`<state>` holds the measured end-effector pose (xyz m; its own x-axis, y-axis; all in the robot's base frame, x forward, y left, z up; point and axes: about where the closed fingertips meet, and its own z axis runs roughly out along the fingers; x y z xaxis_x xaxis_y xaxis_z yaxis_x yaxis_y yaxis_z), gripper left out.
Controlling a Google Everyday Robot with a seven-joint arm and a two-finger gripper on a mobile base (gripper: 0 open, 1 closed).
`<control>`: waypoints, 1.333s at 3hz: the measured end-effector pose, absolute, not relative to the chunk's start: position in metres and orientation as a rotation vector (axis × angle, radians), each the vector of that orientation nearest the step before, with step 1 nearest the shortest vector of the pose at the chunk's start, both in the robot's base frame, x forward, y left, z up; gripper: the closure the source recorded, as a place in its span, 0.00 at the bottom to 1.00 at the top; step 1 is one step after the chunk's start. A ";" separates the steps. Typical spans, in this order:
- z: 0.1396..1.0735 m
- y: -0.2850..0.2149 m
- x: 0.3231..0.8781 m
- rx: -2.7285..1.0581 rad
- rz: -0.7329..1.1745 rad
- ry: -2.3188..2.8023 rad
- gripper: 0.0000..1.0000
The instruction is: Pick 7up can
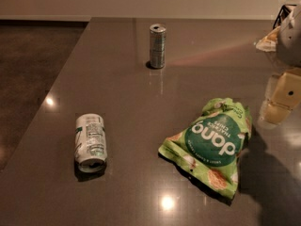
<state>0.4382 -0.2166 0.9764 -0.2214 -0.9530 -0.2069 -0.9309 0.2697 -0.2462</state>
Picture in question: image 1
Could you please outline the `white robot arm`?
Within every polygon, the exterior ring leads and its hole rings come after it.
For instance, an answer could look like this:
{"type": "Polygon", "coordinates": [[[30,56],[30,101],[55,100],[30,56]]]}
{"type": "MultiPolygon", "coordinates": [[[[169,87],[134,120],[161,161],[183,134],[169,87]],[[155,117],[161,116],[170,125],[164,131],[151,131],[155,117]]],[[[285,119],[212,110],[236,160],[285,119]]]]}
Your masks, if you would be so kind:
{"type": "Polygon", "coordinates": [[[283,5],[255,47],[279,68],[268,80],[258,119],[263,128],[275,128],[301,103],[301,5],[283,5]]]}

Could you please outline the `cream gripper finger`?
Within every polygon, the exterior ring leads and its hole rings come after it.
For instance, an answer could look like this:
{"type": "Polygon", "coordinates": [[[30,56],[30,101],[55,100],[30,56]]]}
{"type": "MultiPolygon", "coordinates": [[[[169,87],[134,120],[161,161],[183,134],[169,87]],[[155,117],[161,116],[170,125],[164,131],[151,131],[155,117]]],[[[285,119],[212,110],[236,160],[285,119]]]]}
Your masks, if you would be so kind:
{"type": "Polygon", "coordinates": [[[301,74],[273,74],[267,83],[259,124],[280,125],[301,103],[301,74]]]}

